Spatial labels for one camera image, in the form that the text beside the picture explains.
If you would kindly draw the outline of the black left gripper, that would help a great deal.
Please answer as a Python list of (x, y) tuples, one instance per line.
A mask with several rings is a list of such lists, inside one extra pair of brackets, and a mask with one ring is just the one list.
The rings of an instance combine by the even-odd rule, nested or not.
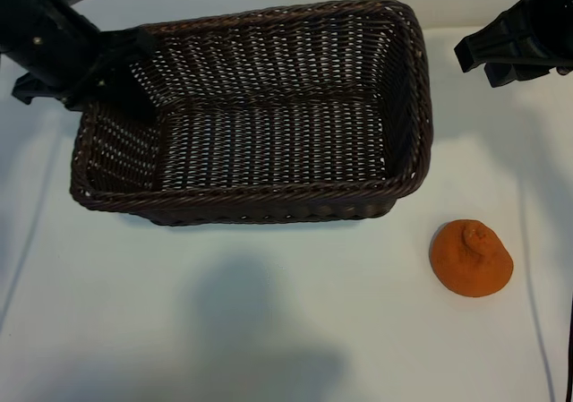
[(1, 0), (1, 53), (25, 70), (13, 96), (25, 104), (55, 98), (68, 111), (101, 101), (142, 123), (155, 106), (132, 65), (153, 54), (142, 27), (102, 31), (73, 9), (81, 0)]

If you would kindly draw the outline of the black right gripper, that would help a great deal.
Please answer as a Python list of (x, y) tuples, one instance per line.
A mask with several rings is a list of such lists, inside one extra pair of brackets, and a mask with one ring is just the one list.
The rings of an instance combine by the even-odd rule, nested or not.
[(572, 0), (524, 0), (454, 48), (463, 73), (484, 64), (490, 85), (572, 72)]

